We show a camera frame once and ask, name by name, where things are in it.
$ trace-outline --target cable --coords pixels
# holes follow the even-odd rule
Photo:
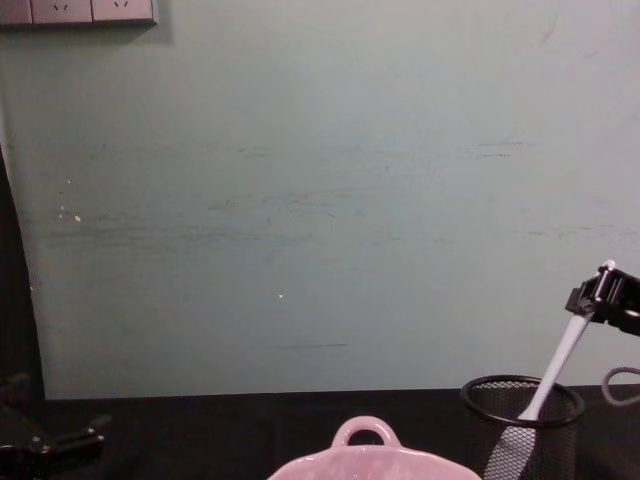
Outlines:
[[[636,395],[635,397],[631,398],[625,398],[623,400],[613,398],[613,395],[611,394],[610,382],[611,379],[619,373],[632,373],[634,375],[640,375],[640,368],[618,367],[607,373],[602,380],[602,394],[604,395],[604,398],[614,407],[628,407],[629,405],[640,403],[640,395]]]

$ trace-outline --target pink ceramic dish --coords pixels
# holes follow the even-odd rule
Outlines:
[[[371,430],[384,445],[349,445],[354,433]],[[299,458],[269,480],[480,480],[471,470],[437,455],[400,445],[391,427],[375,417],[356,417],[336,433],[331,448]]]

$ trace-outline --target wall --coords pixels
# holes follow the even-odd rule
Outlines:
[[[1,38],[50,397],[541,375],[570,289],[640,273],[638,1],[160,14]]]

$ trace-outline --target electrical outlet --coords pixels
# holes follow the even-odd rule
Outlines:
[[[29,0],[0,1],[0,25],[25,25],[31,23]]]
[[[91,23],[91,0],[31,0],[33,23]]]
[[[93,21],[155,23],[152,0],[92,0]]]

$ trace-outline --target black wire mesh cup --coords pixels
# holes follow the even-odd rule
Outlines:
[[[537,421],[518,420],[539,383],[538,378],[499,375],[478,378],[462,387],[462,401],[473,424],[467,463],[483,479],[574,480],[578,420],[584,402],[573,390],[555,384]],[[513,461],[514,450],[509,453],[507,447],[527,454],[520,457],[524,458],[520,465]]]

